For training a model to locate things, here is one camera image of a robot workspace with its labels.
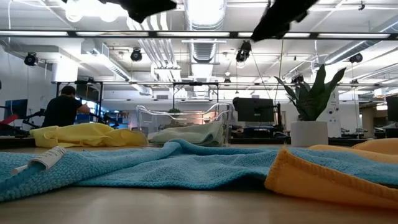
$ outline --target ceiling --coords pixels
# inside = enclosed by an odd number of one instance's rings
[[[44,1],[48,6],[58,6],[59,0]],[[266,1],[257,0],[228,0],[223,30],[227,31],[252,31],[265,8]],[[310,14],[299,24],[294,23],[291,31],[296,32],[370,32],[373,28],[398,16],[398,2],[396,0],[365,0],[366,5],[362,11],[358,10],[361,1],[358,0],[319,0],[310,10]],[[8,0],[0,0],[0,29],[8,29]],[[78,22],[69,22],[65,11],[61,7],[43,7],[41,1],[19,0],[10,5],[11,29],[77,29],[77,30],[128,30],[126,16],[118,17],[114,22],[103,22],[98,16],[85,16]],[[185,17],[183,10],[167,13],[169,29],[185,30]],[[57,45],[71,54],[77,52],[76,57],[88,67],[79,70],[80,75],[93,76],[96,79],[114,77],[106,67],[93,62],[85,61],[84,56],[78,55],[80,43],[78,39],[12,39],[18,45]],[[150,80],[150,76],[142,72],[149,72],[151,61],[143,54],[140,62],[132,62],[130,54],[133,47],[140,47],[136,39],[96,39],[97,43],[104,42],[110,49],[110,56],[125,70],[138,74],[140,81]],[[242,40],[226,40],[219,44],[213,76],[220,82],[225,78],[225,72],[230,72],[231,81],[235,82],[260,82],[262,77],[284,76],[293,68],[308,60],[314,55],[329,55],[344,47],[350,41],[344,40],[263,40],[252,44],[252,54],[247,59],[243,68],[237,68],[235,55],[242,44]],[[187,44],[181,39],[172,39],[172,46],[177,63],[182,69],[182,78],[191,75],[190,57]],[[353,77],[370,73],[384,68],[392,63],[397,63],[398,51],[395,41],[384,41],[362,51],[364,60],[352,71],[346,72],[344,82],[348,83]],[[370,60],[378,55],[390,52],[376,60]],[[298,68],[305,78],[311,79],[311,64],[305,63]],[[337,68],[351,67],[349,62],[340,62]],[[391,80],[398,72],[380,73],[367,82],[383,82]]]

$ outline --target desk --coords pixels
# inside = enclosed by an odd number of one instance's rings
[[[26,148],[9,151],[16,150],[39,153],[46,149]],[[393,224],[397,223],[397,220],[398,213],[393,210],[350,207],[285,197],[267,190],[192,191],[65,187],[43,195],[0,204],[1,224]]]

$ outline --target white pot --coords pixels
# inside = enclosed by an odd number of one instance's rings
[[[309,147],[329,144],[328,123],[324,121],[297,121],[290,126],[292,146]]]

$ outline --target black shirt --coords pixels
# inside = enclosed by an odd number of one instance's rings
[[[80,101],[70,96],[61,95],[52,99],[45,110],[42,127],[64,127],[74,124],[77,109],[81,106]]]

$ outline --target white ceiling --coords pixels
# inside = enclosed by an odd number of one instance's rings
[[[35,0],[21,0],[29,4],[40,5]],[[55,0],[45,1],[49,5],[55,5]],[[361,1],[359,0],[343,0],[343,4],[338,3],[342,0],[319,0],[317,5],[312,7],[309,16],[301,23],[293,24],[292,31],[308,32],[369,32],[372,28],[377,27],[384,21],[398,15],[398,1],[396,0],[365,0],[366,7],[363,11],[357,10]],[[264,11],[264,6],[259,7],[255,2],[266,2],[256,0],[228,0],[228,7],[224,19],[224,30],[228,31],[251,31],[257,23]],[[8,29],[8,0],[0,0],[0,29]],[[65,12],[62,8],[51,8],[52,11],[43,7],[32,7],[21,2],[14,1],[10,7],[10,19],[12,29],[78,29],[78,30],[128,30],[126,18],[119,17],[114,22],[103,22],[99,17],[83,17],[76,23],[68,22],[65,18]],[[170,11],[167,13],[167,21],[169,28],[173,30],[184,30],[184,12]],[[70,39],[13,39],[19,44],[42,44],[42,45],[58,45],[63,49],[80,48],[79,42],[82,40]],[[151,61],[144,54],[144,58],[140,62],[132,62],[129,58],[133,47],[139,47],[135,39],[102,39],[97,40],[105,42],[111,49],[111,56],[117,60],[128,71],[150,71]],[[313,40],[285,40],[282,47],[281,40],[264,40],[252,45],[254,54],[246,61],[244,68],[236,68],[234,61],[235,53],[240,47],[242,40],[227,40],[225,44],[219,45],[213,74],[217,77],[224,78],[225,72],[231,72],[231,76],[238,75],[240,82],[258,81],[259,72],[264,77],[272,77],[275,75],[285,75],[292,68],[297,66],[311,55],[328,55],[339,48],[343,47],[349,41],[342,40],[319,40],[316,42],[317,51],[315,51],[315,41]],[[180,39],[173,39],[172,45],[177,62],[182,68],[182,77],[186,77],[190,73],[190,64],[188,57],[187,45],[181,43]],[[364,62],[377,55],[383,54],[397,47],[397,42],[382,42],[362,52]],[[277,61],[279,56],[276,54],[283,53],[282,65]],[[364,63],[363,66],[354,70],[354,76],[369,73],[396,63],[397,52],[389,54],[377,60],[377,62]],[[111,72],[103,66],[88,62],[98,71],[96,74],[81,70],[84,75],[93,75],[96,77],[104,77],[111,75]],[[311,73],[307,67],[301,69],[304,75]],[[349,63],[341,63],[339,65],[351,66]],[[348,72],[346,80],[352,78],[353,74]],[[381,78],[394,77],[395,72],[381,74]]]

